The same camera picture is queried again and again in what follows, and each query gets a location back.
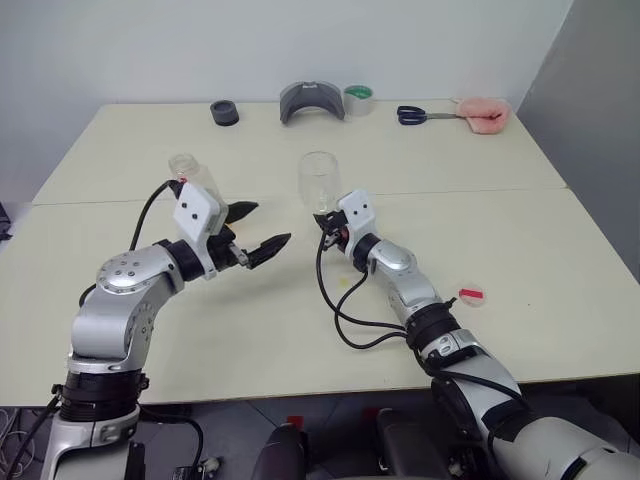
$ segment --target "transparent bottle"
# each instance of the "transparent bottle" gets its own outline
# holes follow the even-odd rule
[[[215,197],[219,197],[218,187],[206,165],[198,162],[189,153],[180,153],[169,159],[169,168],[173,178],[181,182],[191,182],[209,190]]]

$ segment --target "white table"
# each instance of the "white table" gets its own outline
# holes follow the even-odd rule
[[[345,191],[418,193],[562,188],[564,181],[513,116],[500,135],[474,135],[464,120],[397,121],[398,105],[451,112],[453,102],[378,102],[341,122],[326,112],[296,115],[277,103],[239,104],[240,122],[214,124],[209,104],[107,105],[100,109],[37,195],[35,203],[145,200],[191,153],[209,166],[225,196],[297,195],[305,153],[336,155]]]
[[[258,200],[260,208],[234,225],[238,242],[249,246],[285,231],[294,237],[260,268],[192,282],[165,306],[147,361],[151,388],[142,400],[426,385],[401,341],[367,352],[339,341],[315,284],[318,234],[310,219],[289,197]],[[173,203],[153,207],[140,245],[174,238]],[[380,233],[415,252],[443,297],[455,295],[464,280],[485,289],[485,306],[458,302],[453,313],[517,380],[640,370],[640,287],[570,191],[381,195],[373,204]],[[0,255],[0,405],[42,405],[50,384],[64,381],[78,294],[105,259],[126,249],[141,206],[128,201],[31,211]],[[359,274],[333,252],[325,276],[336,298]],[[373,283],[347,311],[394,319]],[[361,327],[345,329],[356,340],[371,338]]]

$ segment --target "scissors blade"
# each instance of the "scissors blade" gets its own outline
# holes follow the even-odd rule
[[[427,118],[429,120],[446,120],[448,118],[462,118],[455,113],[427,113]]]

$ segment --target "gray curved part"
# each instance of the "gray curved part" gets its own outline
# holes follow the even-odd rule
[[[344,120],[340,89],[328,82],[296,82],[280,93],[280,121],[286,125],[301,108],[318,107]]]

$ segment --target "clear plastic cup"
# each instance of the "clear plastic cup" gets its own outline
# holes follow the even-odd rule
[[[336,157],[327,152],[309,152],[298,162],[298,192],[311,213],[335,210],[342,186]]]

